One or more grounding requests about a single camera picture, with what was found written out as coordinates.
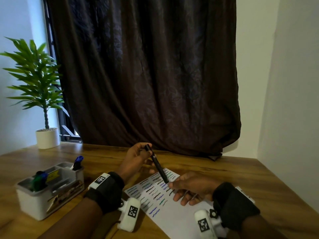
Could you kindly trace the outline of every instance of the dark brown curtain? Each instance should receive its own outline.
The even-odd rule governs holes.
[[[236,0],[48,0],[84,143],[213,155],[240,135]]]

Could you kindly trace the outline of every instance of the desk organizer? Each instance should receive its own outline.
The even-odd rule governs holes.
[[[16,184],[20,208],[34,219],[41,221],[84,190],[83,167],[73,171],[73,163],[63,162],[46,170],[46,187],[32,191],[33,177]]]

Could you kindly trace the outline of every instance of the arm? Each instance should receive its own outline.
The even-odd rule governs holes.
[[[137,172],[155,173],[154,169],[143,167],[143,165],[154,166],[152,160],[148,159],[152,152],[143,149],[146,144],[147,143],[137,143],[131,147],[120,167],[115,171],[115,173],[122,178],[122,184],[127,184]],[[117,208],[112,208],[109,209],[109,211],[114,211],[116,209]],[[102,216],[103,212],[98,203],[89,198],[84,198],[76,207],[74,207],[74,209],[38,238],[89,238]]]
[[[177,193],[175,194],[173,198],[174,201],[178,201],[182,198],[181,205],[186,205],[187,203],[189,203],[189,205],[196,205],[199,202],[203,201],[204,199],[213,201],[213,196],[217,197],[217,194],[214,192],[219,190],[222,184],[223,184],[222,181],[216,180],[210,176],[203,175],[196,172],[188,172],[178,177],[174,182],[170,182],[168,186],[171,189],[177,189]],[[232,211],[231,205],[229,205],[229,201],[227,203],[227,200],[229,199],[229,197],[228,196],[225,197],[225,194],[227,193],[222,193],[224,198],[219,200],[218,204],[220,204],[221,206],[221,214],[223,213],[222,209],[224,205],[228,204],[227,205],[228,211],[227,213],[224,213],[224,219],[226,219],[225,221],[231,221],[229,220],[229,217],[227,218],[227,215],[229,214],[229,212]],[[241,239],[254,239],[254,238],[285,239],[286,238],[284,235],[276,231],[271,225],[269,225],[265,221],[265,219],[259,214],[246,217],[242,221],[240,225],[240,229],[237,232]]]

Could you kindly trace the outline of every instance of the person's left hand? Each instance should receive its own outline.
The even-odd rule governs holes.
[[[152,155],[152,151],[146,151],[144,146],[151,143],[139,142],[131,147],[125,156],[125,159],[119,166],[116,172],[123,179],[124,183],[127,184],[128,181],[137,173],[150,173],[154,174],[155,170],[152,168],[143,167],[144,164],[154,166],[152,160],[148,159]]]

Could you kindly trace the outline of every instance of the white wall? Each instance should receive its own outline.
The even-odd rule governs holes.
[[[34,39],[36,44],[46,41],[41,0],[0,0],[0,52],[16,51],[10,40]],[[15,62],[0,56],[0,68],[14,67]],[[39,107],[22,110],[22,105],[10,106],[16,101],[6,99],[20,92],[6,88],[19,84],[7,71],[0,69],[0,154],[36,144],[35,131],[44,127],[43,111]],[[58,127],[56,111],[49,113],[51,127]]]
[[[319,0],[280,0],[258,159],[319,212]]]
[[[257,158],[279,0],[237,0],[236,53],[241,136],[224,155]]]

